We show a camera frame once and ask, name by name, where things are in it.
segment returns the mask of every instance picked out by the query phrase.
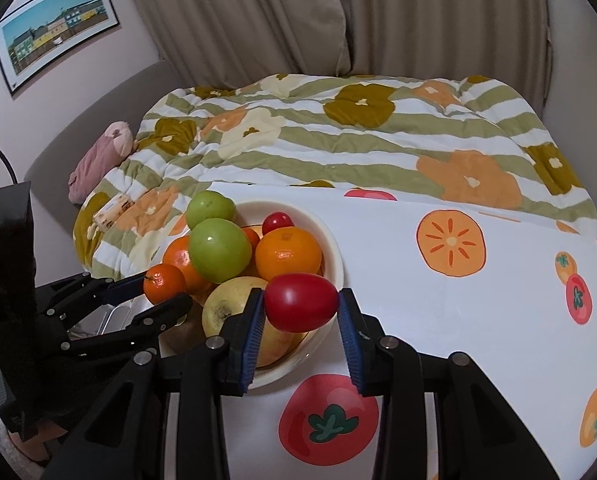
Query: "black cable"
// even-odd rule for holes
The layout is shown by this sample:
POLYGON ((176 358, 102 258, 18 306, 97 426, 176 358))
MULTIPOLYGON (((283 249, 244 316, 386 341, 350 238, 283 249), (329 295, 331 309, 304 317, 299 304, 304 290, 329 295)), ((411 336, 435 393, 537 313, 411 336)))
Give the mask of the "black cable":
POLYGON ((3 164, 5 164, 5 167, 7 168, 7 173, 9 173, 10 177, 12 178, 12 184, 18 184, 18 180, 16 180, 16 174, 14 173, 14 168, 10 164, 10 161, 7 160, 5 153, 3 153, 1 150, 0 159, 3 161, 3 164))

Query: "picture frame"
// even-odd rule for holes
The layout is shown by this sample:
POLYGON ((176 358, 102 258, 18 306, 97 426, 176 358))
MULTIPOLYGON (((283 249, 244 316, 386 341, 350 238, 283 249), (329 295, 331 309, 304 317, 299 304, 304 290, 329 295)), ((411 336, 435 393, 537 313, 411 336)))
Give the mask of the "picture frame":
POLYGON ((112 0, 30 0, 0 21, 0 67, 11 95, 74 47, 119 25, 112 0))

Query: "screw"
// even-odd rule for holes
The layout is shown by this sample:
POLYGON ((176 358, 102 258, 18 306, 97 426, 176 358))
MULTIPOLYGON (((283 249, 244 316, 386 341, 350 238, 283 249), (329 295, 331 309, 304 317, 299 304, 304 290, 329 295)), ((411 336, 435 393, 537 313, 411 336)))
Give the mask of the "screw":
POLYGON ((211 337, 208 337, 205 341, 205 346, 207 348, 211 348, 212 350, 221 348, 221 346, 223 346, 224 344, 225 340, 219 335, 213 335, 211 337))
POLYGON ((150 352, 146 352, 145 350, 140 351, 134 356, 134 363, 136 363, 138 366, 146 365, 151 360, 152 354, 150 354, 150 352))
POLYGON ((458 366, 467 366, 470 364, 471 359, 469 358, 469 355, 464 352, 456 352, 452 355, 452 361, 458 366))
POLYGON ((380 338, 380 346, 391 350, 392 348, 396 348, 398 346, 398 339, 393 335, 384 335, 382 338, 380 338))

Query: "red tomato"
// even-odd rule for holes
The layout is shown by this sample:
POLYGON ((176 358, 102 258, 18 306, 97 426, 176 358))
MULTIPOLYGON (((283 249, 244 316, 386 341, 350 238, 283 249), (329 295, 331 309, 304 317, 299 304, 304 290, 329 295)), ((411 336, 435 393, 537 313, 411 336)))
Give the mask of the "red tomato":
POLYGON ((272 278, 265 288, 265 312, 281 332, 316 330, 338 310, 338 291, 317 274, 295 272, 272 278))
POLYGON ((359 198, 376 198, 379 200, 396 200, 396 197, 387 191, 374 189, 350 189, 345 196, 357 196, 359 198))
POLYGON ((264 236, 279 227, 292 227, 293 225, 294 222, 289 215, 281 211, 276 211, 262 221, 262 235, 264 236))
POLYGON ((591 294, 585 280, 579 275, 572 274, 565 285, 567 308, 569 315, 579 325, 584 325, 591 317, 591 294))
POLYGON ((291 396, 278 423, 283 447, 312 465, 347 462, 363 451, 378 427, 378 403, 361 397, 347 376, 307 378, 291 396))

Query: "pink pillow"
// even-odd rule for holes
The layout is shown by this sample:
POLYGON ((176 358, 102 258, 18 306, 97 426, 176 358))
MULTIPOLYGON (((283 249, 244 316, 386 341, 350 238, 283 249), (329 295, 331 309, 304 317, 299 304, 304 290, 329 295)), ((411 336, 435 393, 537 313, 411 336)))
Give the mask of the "pink pillow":
POLYGON ((78 205, 84 203, 107 172, 128 158, 133 150, 130 125, 121 121, 110 124, 69 176, 69 201, 78 205))

